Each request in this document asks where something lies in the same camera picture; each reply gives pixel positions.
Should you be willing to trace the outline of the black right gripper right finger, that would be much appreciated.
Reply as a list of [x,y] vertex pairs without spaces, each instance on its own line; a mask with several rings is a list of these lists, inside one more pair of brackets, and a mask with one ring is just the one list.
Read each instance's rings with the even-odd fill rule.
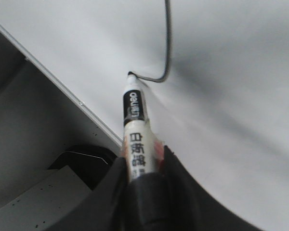
[[132,181],[134,231],[257,231],[194,180],[168,146],[161,173]]

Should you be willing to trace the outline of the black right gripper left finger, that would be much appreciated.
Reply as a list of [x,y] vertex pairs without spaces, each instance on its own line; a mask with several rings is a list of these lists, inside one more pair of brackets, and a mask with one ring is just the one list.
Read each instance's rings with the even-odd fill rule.
[[127,165],[116,158],[97,187],[72,211],[47,231],[143,231],[141,225],[123,220],[123,199],[127,187]]

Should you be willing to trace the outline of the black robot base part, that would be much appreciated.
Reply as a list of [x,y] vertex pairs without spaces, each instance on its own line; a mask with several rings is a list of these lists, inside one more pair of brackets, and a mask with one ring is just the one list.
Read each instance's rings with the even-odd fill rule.
[[73,145],[59,154],[48,169],[62,169],[68,166],[94,190],[116,158],[117,156],[105,147],[90,144]]

